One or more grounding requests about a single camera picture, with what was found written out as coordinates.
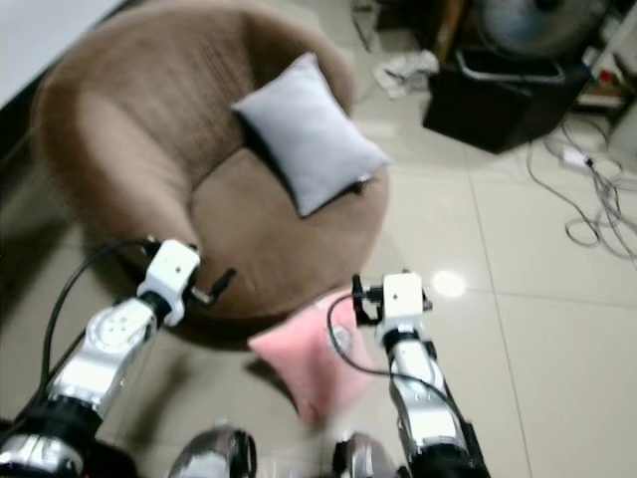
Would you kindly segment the pink fluffy pillow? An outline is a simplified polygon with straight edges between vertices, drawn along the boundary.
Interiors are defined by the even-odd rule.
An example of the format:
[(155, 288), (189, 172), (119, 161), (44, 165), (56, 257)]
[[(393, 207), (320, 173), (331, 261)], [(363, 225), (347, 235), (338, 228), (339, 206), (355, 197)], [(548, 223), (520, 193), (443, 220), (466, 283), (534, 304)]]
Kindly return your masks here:
[(370, 374), (345, 362), (370, 365), (347, 295), (348, 290), (328, 293), (249, 340), (251, 350), (282, 379), (306, 426), (350, 409), (373, 383)]

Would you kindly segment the brown round fabric sofa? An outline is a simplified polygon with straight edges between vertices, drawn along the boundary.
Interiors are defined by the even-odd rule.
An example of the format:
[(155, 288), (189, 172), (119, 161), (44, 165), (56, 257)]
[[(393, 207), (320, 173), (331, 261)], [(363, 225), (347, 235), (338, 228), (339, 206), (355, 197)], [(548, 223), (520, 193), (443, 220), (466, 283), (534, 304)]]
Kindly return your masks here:
[(367, 264), (388, 174), (302, 217), (232, 106), (313, 52), (343, 116), (355, 80), (337, 45), (258, 0), (151, 0), (51, 69), (33, 142), (79, 223), (106, 240), (191, 243), (200, 286), (237, 270), (205, 322), (277, 322)]

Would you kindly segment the grey square pillow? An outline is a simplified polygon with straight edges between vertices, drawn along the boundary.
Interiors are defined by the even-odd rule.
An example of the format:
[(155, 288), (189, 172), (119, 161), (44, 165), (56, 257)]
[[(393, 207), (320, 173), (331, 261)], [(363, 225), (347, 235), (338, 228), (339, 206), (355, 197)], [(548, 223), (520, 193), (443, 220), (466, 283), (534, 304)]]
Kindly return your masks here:
[(276, 78), (232, 105), (267, 147), (301, 217), (310, 217), (347, 188), (390, 164), (338, 104), (306, 52)]

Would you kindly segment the grey floor fan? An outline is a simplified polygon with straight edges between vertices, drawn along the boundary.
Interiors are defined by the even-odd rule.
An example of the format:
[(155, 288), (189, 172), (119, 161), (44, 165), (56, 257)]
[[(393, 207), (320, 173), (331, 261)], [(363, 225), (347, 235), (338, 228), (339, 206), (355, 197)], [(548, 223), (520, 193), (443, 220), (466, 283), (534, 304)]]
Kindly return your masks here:
[(560, 56), (586, 45), (604, 22), (613, 0), (475, 0), (483, 49), (511, 64), (508, 72), (479, 70), (468, 51), (456, 52), (463, 76), (473, 81), (561, 84), (567, 73)]

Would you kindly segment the silver right robot leg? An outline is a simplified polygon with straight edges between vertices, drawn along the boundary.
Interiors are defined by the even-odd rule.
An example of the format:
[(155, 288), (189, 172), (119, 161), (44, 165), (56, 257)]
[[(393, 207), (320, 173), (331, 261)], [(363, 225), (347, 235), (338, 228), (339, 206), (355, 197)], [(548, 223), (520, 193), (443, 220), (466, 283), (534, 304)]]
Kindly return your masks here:
[(331, 478), (409, 478), (409, 474), (376, 437), (358, 431), (333, 447)]

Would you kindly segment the silver robot leg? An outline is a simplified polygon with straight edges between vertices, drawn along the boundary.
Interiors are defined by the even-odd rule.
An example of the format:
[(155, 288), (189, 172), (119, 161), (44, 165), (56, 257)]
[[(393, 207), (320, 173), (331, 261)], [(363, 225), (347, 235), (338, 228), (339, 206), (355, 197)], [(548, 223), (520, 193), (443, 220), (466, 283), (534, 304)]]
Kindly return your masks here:
[(165, 478), (255, 478), (258, 446), (246, 429), (218, 423), (196, 434)]
[(333, 447), (331, 478), (409, 478), (409, 474), (376, 437), (358, 431)]

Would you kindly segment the silver left robot leg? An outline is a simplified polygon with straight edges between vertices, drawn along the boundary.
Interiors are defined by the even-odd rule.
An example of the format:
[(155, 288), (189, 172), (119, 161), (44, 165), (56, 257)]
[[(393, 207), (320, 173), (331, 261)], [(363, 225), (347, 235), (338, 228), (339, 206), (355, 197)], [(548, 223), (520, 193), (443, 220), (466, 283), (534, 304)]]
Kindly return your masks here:
[(258, 446), (246, 429), (218, 423), (196, 434), (165, 478), (255, 478)]

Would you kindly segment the crumpled white cloth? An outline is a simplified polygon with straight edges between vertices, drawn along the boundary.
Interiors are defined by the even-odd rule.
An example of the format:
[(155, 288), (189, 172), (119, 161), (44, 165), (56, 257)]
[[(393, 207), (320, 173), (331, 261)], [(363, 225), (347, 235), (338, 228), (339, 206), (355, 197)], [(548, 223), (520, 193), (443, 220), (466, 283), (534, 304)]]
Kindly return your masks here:
[(373, 68), (373, 81), (391, 99), (401, 99), (414, 88), (426, 86), (428, 78), (440, 72), (433, 52), (419, 51), (382, 61)]

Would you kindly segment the black box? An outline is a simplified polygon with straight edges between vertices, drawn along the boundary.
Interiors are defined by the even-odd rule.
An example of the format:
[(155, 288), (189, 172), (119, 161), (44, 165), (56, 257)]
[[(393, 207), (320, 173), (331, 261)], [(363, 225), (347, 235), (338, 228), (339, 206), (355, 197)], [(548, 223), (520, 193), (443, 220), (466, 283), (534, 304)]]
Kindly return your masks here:
[(459, 50), (454, 63), (429, 78), (423, 126), (487, 153), (505, 153), (554, 131), (590, 81), (590, 69), (579, 61)]

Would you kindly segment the white power adapter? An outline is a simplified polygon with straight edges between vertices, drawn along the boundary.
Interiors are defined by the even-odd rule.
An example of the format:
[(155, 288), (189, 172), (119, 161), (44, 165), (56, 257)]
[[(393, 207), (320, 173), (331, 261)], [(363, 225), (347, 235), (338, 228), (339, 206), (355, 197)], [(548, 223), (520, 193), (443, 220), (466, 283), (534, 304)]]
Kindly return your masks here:
[(560, 162), (570, 168), (587, 171), (593, 167), (593, 160), (590, 155), (583, 153), (577, 147), (565, 147), (560, 154)]

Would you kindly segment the brown wooden furniture leg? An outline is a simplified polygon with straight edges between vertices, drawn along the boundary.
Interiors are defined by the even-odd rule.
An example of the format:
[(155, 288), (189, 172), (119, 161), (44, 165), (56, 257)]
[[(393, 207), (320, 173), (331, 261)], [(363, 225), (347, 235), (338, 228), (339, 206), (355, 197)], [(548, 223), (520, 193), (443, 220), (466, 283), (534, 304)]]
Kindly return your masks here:
[(429, 41), (431, 50), (440, 61), (446, 63), (454, 50), (456, 37), (459, 36), (465, 22), (466, 10), (472, 0), (431, 0), (432, 9), (429, 14)]

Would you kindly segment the white table top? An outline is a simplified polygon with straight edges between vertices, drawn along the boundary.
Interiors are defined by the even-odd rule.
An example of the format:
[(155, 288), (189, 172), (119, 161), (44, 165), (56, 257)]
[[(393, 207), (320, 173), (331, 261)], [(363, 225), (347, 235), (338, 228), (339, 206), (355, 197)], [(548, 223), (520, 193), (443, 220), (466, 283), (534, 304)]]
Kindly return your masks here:
[(0, 105), (5, 108), (124, 1), (0, 0)]

